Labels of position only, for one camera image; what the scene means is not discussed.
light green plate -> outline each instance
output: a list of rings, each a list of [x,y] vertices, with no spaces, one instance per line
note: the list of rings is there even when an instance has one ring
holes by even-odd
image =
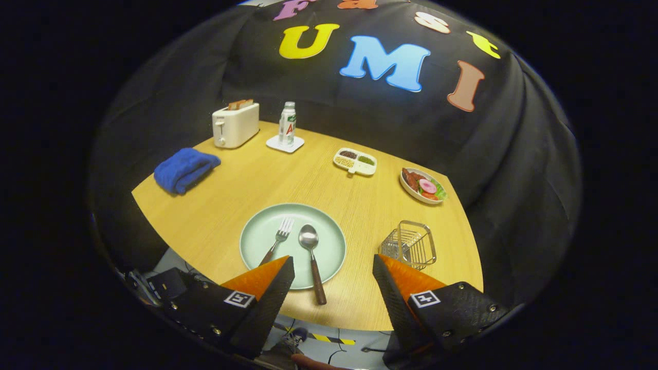
[[[311,275],[311,253],[299,245],[299,230],[311,224],[318,232],[318,245],[313,249],[318,263],[322,282],[334,277],[345,262],[347,243],[338,224],[326,213],[304,204],[284,203],[273,205],[256,213],[242,229],[240,255],[249,270],[258,267],[267,251],[276,240],[274,236],[284,217],[292,217],[295,222],[285,242],[280,242],[274,250],[272,260],[285,255],[293,257],[295,280],[290,289],[313,287]]]

spoon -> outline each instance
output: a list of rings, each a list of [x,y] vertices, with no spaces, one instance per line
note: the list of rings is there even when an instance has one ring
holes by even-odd
[[[318,245],[318,233],[313,226],[306,224],[301,227],[299,231],[299,243],[311,253],[311,271],[313,272],[313,290],[315,290],[315,299],[319,305],[327,303],[324,296],[324,289],[322,287],[322,280],[320,280],[320,271],[318,271],[318,263],[315,261],[313,255],[313,248]]]

yellow and black tape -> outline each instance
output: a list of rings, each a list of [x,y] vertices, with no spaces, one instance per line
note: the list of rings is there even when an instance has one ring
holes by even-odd
[[[284,331],[289,331],[289,327],[285,327],[279,323],[274,323],[273,327],[277,329],[281,329]],[[326,335],[320,335],[320,334],[314,334],[314,333],[309,333],[309,338],[319,340],[321,342],[329,342],[329,343],[340,343],[340,344],[347,344],[348,346],[354,346],[357,342],[352,339],[342,339],[342,338],[332,338],[331,336],[326,336]]]

toaster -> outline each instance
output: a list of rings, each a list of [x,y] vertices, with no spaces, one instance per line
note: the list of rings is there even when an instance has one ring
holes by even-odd
[[[258,133],[259,105],[229,111],[228,107],[213,113],[213,138],[216,147],[233,149]]]

foam letter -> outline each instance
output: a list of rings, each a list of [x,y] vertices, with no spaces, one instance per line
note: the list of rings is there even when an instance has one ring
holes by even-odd
[[[318,30],[318,35],[315,36],[315,41],[309,47],[300,49],[297,47],[299,38],[301,37],[304,31],[308,30],[308,26],[297,26],[291,27],[284,31],[284,39],[281,41],[281,46],[279,47],[279,54],[283,58],[288,59],[304,59],[310,58],[313,55],[318,55],[324,47],[327,46],[329,42],[329,37],[333,30],[340,28],[337,24],[327,23],[327,24],[318,24],[315,26],[315,29]]]
[[[290,0],[286,1],[284,3],[284,8],[281,9],[281,12],[279,13],[274,20],[280,20],[280,19],[285,19],[285,18],[291,18],[297,13],[295,13],[295,10],[302,11],[306,6],[309,4],[309,1],[315,1],[315,0]]]
[[[448,29],[448,23],[445,23],[443,19],[436,18],[431,14],[416,12],[416,17],[414,20],[427,28],[441,32],[442,34],[450,33],[450,29]]]
[[[457,64],[461,68],[461,74],[455,92],[448,94],[448,101],[463,111],[473,112],[473,97],[480,80],[484,79],[484,73],[469,63],[458,61]]]
[[[492,47],[496,50],[498,50],[498,48],[494,44],[490,43],[489,40],[469,31],[466,31],[466,33],[473,36],[473,43],[475,44],[475,46],[479,47],[480,50],[491,55],[496,59],[500,59],[500,55],[494,53],[494,51],[492,50]]]
[[[347,77],[361,78],[366,75],[363,63],[368,62],[370,75],[373,80],[379,80],[387,70],[395,66],[393,74],[386,78],[389,85],[419,92],[422,86],[418,83],[422,60],[430,51],[418,45],[405,43],[392,53],[386,54],[382,43],[372,36],[353,36],[354,50],[345,68],[340,74]]]
[[[376,0],[343,0],[338,4],[341,9],[375,9],[378,5],[375,4]]]

